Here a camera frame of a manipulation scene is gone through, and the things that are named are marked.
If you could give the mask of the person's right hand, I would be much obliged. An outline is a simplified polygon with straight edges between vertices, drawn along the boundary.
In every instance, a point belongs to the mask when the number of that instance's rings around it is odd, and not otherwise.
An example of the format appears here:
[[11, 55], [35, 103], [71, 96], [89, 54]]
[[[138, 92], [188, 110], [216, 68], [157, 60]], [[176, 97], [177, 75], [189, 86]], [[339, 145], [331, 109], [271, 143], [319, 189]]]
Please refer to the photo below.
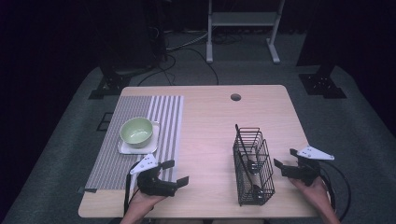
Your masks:
[[310, 186], [302, 180], [290, 178], [290, 183], [294, 185], [304, 196], [304, 198], [320, 213], [332, 211], [328, 193], [323, 180], [317, 177]]

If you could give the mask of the white square plate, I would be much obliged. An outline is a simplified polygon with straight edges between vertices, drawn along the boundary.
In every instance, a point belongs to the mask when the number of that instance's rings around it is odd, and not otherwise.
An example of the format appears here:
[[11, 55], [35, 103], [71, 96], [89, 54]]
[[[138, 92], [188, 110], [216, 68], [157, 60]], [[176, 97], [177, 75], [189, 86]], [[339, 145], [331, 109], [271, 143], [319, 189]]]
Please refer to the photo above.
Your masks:
[[128, 145], [121, 139], [119, 139], [118, 152], [124, 155], [139, 155], [139, 154], [149, 154], [155, 152], [158, 148], [159, 134], [161, 127], [160, 127], [160, 123], [157, 121], [152, 121], [152, 125], [153, 125], [153, 135], [146, 146], [141, 148], [135, 148], [132, 147], [131, 145]]

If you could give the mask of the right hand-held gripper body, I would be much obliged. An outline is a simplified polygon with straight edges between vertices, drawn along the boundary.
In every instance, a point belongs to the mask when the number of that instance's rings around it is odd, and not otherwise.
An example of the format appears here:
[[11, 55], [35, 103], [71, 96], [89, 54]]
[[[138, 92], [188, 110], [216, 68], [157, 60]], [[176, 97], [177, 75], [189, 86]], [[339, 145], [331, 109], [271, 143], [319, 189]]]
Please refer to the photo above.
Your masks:
[[291, 169], [290, 178], [300, 179], [307, 186], [320, 175], [320, 162], [333, 161], [334, 155], [330, 155], [315, 147], [307, 146], [298, 150], [297, 166]]

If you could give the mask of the light green bowl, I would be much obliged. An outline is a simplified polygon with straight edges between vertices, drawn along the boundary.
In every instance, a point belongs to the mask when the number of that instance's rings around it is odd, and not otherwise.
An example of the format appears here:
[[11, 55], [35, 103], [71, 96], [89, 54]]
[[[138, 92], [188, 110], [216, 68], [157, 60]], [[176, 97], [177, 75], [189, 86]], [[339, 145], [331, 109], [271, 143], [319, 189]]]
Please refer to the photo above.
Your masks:
[[124, 122], [120, 128], [120, 138], [134, 148], [145, 147], [153, 135], [153, 125], [146, 118], [132, 118]]

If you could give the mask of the black stand base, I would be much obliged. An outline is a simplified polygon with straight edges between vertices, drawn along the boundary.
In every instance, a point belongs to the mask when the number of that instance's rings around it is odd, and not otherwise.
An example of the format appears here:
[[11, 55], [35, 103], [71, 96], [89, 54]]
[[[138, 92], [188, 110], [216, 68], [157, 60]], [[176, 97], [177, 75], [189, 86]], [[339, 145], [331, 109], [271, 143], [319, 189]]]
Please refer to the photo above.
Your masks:
[[345, 99], [346, 95], [338, 88], [330, 77], [317, 74], [300, 74], [299, 79], [308, 95], [321, 95], [325, 99]]
[[108, 95], [120, 95], [121, 91], [127, 87], [131, 78], [121, 75], [112, 67], [101, 66], [102, 79], [96, 89], [90, 93], [90, 99], [103, 99]]

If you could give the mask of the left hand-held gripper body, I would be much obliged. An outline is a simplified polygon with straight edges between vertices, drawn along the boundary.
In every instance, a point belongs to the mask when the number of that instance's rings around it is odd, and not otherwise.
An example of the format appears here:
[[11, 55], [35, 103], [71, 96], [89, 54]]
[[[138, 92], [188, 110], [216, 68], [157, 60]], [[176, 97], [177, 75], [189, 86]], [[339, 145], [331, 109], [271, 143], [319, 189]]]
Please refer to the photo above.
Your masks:
[[173, 197], [178, 189], [177, 182], [164, 181], [158, 177], [162, 170], [160, 164], [152, 154], [148, 154], [132, 166], [129, 174], [137, 175], [137, 186], [143, 193]]

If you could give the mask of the short black spoon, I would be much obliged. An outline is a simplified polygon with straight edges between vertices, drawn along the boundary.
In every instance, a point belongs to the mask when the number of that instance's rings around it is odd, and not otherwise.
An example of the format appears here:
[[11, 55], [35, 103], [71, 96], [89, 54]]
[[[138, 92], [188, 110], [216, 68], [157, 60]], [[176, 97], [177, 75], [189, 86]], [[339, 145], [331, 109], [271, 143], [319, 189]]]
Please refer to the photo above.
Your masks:
[[261, 202], [264, 200], [264, 192], [258, 185], [252, 186], [252, 197], [255, 202]]

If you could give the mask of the long black spoon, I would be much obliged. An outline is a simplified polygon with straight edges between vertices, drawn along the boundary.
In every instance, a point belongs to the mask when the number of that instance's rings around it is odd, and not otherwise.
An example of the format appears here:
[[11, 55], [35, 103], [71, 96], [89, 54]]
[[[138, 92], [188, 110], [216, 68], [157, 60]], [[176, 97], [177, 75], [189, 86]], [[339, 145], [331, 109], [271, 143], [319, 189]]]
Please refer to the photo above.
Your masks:
[[258, 166], [257, 164], [248, 156], [248, 151], [246, 149], [245, 143], [243, 141], [242, 135], [240, 133], [240, 128], [237, 124], [234, 125], [235, 129], [236, 129], [236, 135], [237, 138], [242, 146], [242, 149], [244, 150], [245, 156], [247, 158], [247, 170], [252, 174], [252, 175], [256, 175], [259, 170], [258, 170]]

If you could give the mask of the grey striped placemat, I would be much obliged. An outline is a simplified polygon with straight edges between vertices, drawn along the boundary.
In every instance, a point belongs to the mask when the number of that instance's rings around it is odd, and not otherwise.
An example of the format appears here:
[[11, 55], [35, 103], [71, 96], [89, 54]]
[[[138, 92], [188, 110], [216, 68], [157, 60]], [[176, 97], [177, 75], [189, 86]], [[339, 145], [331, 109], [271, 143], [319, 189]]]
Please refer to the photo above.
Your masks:
[[132, 118], [160, 123], [158, 148], [152, 154], [159, 162], [177, 161], [184, 97], [180, 95], [121, 96], [107, 128], [104, 142], [92, 168], [86, 189], [125, 189], [127, 173], [145, 154], [118, 152], [120, 128]]

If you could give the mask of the person's left hand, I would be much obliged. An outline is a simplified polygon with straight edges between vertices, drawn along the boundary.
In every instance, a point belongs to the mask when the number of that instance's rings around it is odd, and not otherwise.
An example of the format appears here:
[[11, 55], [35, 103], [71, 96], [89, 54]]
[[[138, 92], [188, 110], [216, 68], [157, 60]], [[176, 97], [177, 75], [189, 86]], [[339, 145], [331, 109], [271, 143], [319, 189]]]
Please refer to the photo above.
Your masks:
[[151, 211], [157, 203], [163, 201], [164, 199], [165, 196], [147, 195], [140, 189], [136, 189], [131, 200], [129, 201], [128, 213], [132, 215], [144, 216], [149, 211]]

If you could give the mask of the dark equipment cabinet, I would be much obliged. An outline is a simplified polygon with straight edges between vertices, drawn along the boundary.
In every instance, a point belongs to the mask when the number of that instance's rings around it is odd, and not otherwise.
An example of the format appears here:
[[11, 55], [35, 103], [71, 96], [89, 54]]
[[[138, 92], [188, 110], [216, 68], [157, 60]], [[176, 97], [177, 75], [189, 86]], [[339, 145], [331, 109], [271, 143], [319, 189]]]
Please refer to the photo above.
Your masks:
[[109, 44], [119, 65], [157, 66], [164, 57], [161, 0], [105, 0]]

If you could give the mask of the white metal stand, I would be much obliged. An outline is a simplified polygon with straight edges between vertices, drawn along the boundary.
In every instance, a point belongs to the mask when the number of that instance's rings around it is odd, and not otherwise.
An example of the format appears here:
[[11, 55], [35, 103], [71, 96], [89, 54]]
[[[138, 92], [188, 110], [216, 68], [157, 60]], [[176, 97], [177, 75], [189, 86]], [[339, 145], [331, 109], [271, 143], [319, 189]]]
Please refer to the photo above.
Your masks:
[[206, 55], [207, 63], [213, 63], [212, 32], [217, 27], [271, 27], [272, 33], [266, 39], [266, 46], [272, 57], [274, 64], [280, 63], [280, 58], [276, 51], [275, 40], [278, 26], [282, 18], [282, 12], [286, 0], [279, 0], [276, 11], [271, 12], [214, 12], [212, 10], [212, 0], [208, 0], [207, 12], [207, 34], [206, 34]]

